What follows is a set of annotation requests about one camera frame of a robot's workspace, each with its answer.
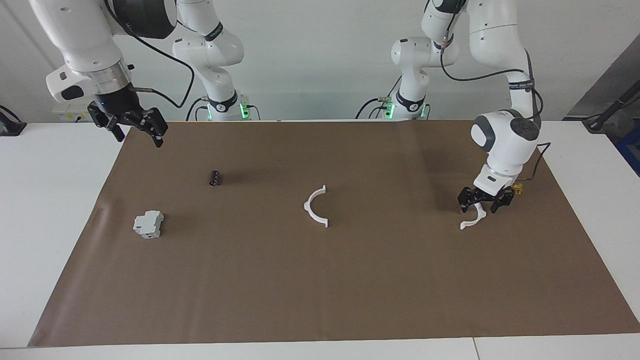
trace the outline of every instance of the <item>green light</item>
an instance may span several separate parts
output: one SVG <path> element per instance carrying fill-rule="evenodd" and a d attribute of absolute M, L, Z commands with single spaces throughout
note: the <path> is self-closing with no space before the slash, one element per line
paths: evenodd
<path fill-rule="evenodd" d="M 385 116 L 387 117 L 387 119 L 392 119 L 394 117 L 394 109 L 396 108 L 396 105 L 392 102 L 390 102 L 387 105 L 387 112 L 385 113 Z"/>
<path fill-rule="evenodd" d="M 247 109 L 243 103 L 240 103 L 240 111 L 242 112 L 243 119 L 249 118 L 249 109 Z"/>

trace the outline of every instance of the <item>white plastic hook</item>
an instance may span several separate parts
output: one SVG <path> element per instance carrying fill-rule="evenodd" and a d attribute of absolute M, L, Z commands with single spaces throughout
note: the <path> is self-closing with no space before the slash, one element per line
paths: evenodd
<path fill-rule="evenodd" d="M 316 196 L 322 195 L 326 193 L 326 185 L 322 185 L 321 189 L 314 191 L 311 196 L 309 196 L 309 200 L 305 202 L 305 210 L 309 213 L 312 219 L 319 222 L 320 224 L 324 224 L 324 227 L 329 227 L 329 220 L 325 218 L 321 218 L 317 216 L 313 210 L 311 210 L 311 202 L 315 199 Z"/>
<path fill-rule="evenodd" d="M 460 230 L 464 230 L 467 226 L 476 225 L 480 220 L 486 217 L 486 211 L 482 208 L 482 204 L 476 203 L 476 210 L 478 211 L 478 218 L 474 221 L 463 221 L 460 223 Z"/>

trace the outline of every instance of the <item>table surface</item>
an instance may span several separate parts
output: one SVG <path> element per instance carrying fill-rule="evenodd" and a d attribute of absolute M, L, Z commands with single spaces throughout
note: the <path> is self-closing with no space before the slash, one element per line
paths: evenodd
<path fill-rule="evenodd" d="M 640 178 L 604 135 L 546 122 L 545 159 L 640 318 Z M 25 347 L 120 150 L 92 124 L 0 138 L 0 359 L 637 359 L 640 334 L 206 345 Z"/>

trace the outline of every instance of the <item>white curved object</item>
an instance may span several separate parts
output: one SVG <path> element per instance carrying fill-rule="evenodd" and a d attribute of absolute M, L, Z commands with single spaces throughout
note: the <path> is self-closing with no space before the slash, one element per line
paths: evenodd
<path fill-rule="evenodd" d="M 478 218 L 474 221 L 463 221 L 460 223 L 460 230 L 464 230 L 467 226 L 476 225 L 480 220 L 486 217 L 486 211 L 482 208 L 482 204 L 476 203 L 476 210 L 478 210 Z"/>
<path fill-rule="evenodd" d="M 329 220 L 325 219 L 325 218 L 321 218 L 319 216 L 317 216 L 313 210 L 311 210 L 311 202 L 316 198 L 316 196 L 318 195 L 322 195 L 326 193 L 326 185 L 322 185 L 321 189 L 318 189 L 316 191 L 314 191 L 311 196 L 309 196 L 309 200 L 307 202 L 305 202 L 305 210 L 307 210 L 307 212 L 309 213 L 309 216 L 311 216 L 312 219 L 314 219 L 315 221 L 319 222 L 320 224 L 324 224 L 324 227 L 329 227 Z"/>

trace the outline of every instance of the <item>white wall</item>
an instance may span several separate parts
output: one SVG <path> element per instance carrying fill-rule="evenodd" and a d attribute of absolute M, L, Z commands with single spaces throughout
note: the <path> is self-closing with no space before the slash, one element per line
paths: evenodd
<path fill-rule="evenodd" d="M 0 0 L 23 24 L 28 36 L 11 21 L 0 24 L 0 101 L 25 114 L 29 121 L 49 120 L 52 101 L 44 90 L 48 63 L 61 56 L 45 38 L 26 0 Z M 640 1 L 518 0 L 521 36 L 529 50 L 538 89 L 546 100 L 543 118 L 559 120 L 609 68 L 640 33 Z M 371 97 L 386 95 L 399 72 L 390 60 L 398 38 L 420 36 L 423 0 L 216 0 L 225 27 L 246 48 L 245 61 L 230 68 L 236 87 L 260 107 L 264 119 L 336 119 L 355 116 Z M 468 17 L 462 15 L 456 39 L 460 60 L 451 68 L 457 76 L 484 74 L 468 45 Z M 8 37 L 11 31 L 14 40 Z M 165 51 L 186 33 L 152 41 Z M 137 66 L 136 86 L 156 87 L 174 99 L 182 96 L 188 71 L 154 54 L 131 38 L 117 40 L 128 62 Z M 509 105 L 502 77 L 472 84 L 448 80 L 441 70 L 429 71 L 428 102 L 432 119 L 472 119 L 478 113 Z M 191 99 L 204 94 L 200 83 Z M 153 95 L 142 95 L 145 106 L 158 106 L 168 120 L 184 119 Z"/>

